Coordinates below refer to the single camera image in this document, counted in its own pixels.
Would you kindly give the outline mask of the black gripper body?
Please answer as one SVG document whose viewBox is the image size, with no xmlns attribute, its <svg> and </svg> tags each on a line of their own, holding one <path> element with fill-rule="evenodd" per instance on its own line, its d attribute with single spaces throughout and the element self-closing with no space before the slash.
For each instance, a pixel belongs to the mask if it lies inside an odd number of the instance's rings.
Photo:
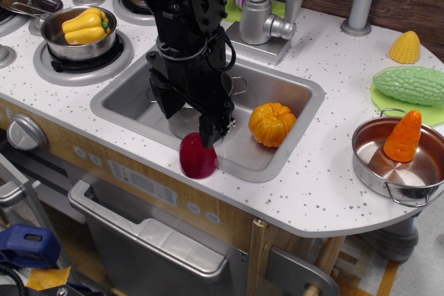
<svg viewBox="0 0 444 296">
<path fill-rule="evenodd" d="M 149 76 L 169 81 L 180 97 L 195 110 L 217 118 L 225 136 L 234 127 L 234 103 L 222 85 L 222 73 L 233 68 L 236 55 L 226 62 L 225 48 L 233 48 L 225 29 L 217 26 L 209 36 L 179 28 L 158 28 L 156 51 L 146 55 Z"/>
</svg>

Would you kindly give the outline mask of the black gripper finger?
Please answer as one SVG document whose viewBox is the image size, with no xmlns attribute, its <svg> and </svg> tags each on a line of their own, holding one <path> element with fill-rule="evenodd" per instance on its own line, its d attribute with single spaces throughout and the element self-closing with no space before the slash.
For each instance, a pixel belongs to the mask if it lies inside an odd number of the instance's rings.
<svg viewBox="0 0 444 296">
<path fill-rule="evenodd" d="M 217 118 L 209 113 L 201 115 L 199 118 L 199 133 L 203 146 L 212 148 L 222 137 Z"/>
<path fill-rule="evenodd" d="M 169 81 L 161 76 L 150 77 L 151 90 L 162 113 L 170 119 L 185 104 L 185 101 L 176 92 Z"/>
</svg>

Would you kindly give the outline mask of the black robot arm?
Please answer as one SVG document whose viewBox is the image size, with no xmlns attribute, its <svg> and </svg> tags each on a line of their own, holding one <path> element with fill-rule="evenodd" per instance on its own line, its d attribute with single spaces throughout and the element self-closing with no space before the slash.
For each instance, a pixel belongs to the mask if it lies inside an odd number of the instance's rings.
<svg viewBox="0 0 444 296">
<path fill-rule="evenodd" d="M 147 54 L 151 90 L 166 118 L 184 104 L 200 112 L 203 146 L 211 148 L 234 127 L 234 103 L 222 75 L 236 62 L 221 26 L 226 0 L 143 0 L 155 18 L 157 49 Z"/>
</svg>

